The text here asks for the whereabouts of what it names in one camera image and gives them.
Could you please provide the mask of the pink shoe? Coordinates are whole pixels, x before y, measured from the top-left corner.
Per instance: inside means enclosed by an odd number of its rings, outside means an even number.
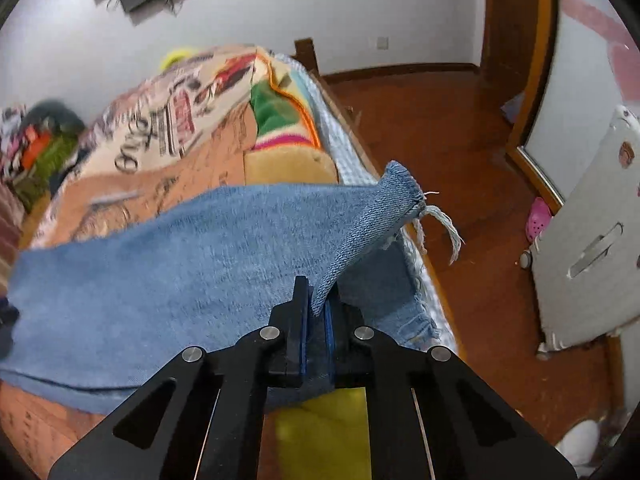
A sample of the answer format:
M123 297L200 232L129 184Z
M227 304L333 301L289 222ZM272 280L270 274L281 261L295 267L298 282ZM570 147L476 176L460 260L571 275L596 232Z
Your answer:
M551 210L546 202L541 197L536 197L529 209L525 223L525 235L529 243L533 243L535 238L547 229L552 218Z

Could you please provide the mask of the newspaper print bed blanket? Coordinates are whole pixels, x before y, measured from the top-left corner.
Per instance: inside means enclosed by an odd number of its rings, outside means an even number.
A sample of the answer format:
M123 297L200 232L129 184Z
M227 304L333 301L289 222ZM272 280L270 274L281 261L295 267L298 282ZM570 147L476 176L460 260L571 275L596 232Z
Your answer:
M66 160L55 190L37 210L24 252L108 237L217 188L336 183L306 70L265 49L296 70L322 149L253 150L250 87L257 49L202 51L195 62L160 72L119 96ZM102 415L36 396L1 377L2 431L37 478L46 478Z

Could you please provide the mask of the brown wooden door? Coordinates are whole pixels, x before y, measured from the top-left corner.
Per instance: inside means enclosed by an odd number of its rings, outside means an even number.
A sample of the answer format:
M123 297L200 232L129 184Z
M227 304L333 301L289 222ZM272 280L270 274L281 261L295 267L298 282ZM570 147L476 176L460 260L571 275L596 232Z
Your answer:
M559 0L485 0L480 72L505 99L522 98L506 141L525 144L538 115L552 61Z

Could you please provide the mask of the orange box on pile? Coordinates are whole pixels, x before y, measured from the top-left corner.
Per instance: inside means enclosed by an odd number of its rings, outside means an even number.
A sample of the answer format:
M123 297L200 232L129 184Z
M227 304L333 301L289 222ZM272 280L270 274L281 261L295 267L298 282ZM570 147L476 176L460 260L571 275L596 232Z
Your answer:
M28 147L24 149L21 159L22 167L25 170L29 170L34 166L38 156L51 142L52 136L50 133L45 132L37 134L36 136L28 136L27 139L29 140L29 144Z

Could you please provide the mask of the blue denim jeans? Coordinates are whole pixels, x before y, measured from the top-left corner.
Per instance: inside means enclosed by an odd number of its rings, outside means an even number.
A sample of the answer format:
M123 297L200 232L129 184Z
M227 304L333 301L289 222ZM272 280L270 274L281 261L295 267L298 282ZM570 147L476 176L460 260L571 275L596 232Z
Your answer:
M24 252L9 300L1 377L53 402L105 414L182 349L216 351L265 326L296 276L358 307L398 344L456 337L404 226L437 208L391 162L371 185L227 186L86 242Z

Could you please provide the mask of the white suitcase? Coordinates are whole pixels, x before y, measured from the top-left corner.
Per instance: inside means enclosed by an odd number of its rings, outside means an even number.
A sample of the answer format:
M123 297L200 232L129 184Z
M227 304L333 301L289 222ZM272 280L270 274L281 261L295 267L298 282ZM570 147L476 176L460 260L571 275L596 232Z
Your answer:
M542 352L639 317L639 118L620 105L596 156L530 246Z

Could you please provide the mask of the yellow pillow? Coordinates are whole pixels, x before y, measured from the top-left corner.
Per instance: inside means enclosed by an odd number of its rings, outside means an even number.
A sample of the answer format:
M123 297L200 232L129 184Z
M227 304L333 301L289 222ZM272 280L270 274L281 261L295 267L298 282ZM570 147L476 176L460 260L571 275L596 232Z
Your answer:
M194 48L177 48L169 51L160 61L160 70L165 73L168 70L178 70L183 66L196 61L196 58L202 53L201 50Z

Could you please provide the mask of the grey neck pillow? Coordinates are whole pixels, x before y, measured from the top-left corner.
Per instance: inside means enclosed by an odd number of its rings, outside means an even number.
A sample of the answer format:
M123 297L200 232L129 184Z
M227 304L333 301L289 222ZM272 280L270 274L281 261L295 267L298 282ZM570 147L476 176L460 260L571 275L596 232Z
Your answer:
M35 104L25 114L21 129L29 126L45 126L53 134L79 136L85 131L85 123L80 117L57 100L44 100Z

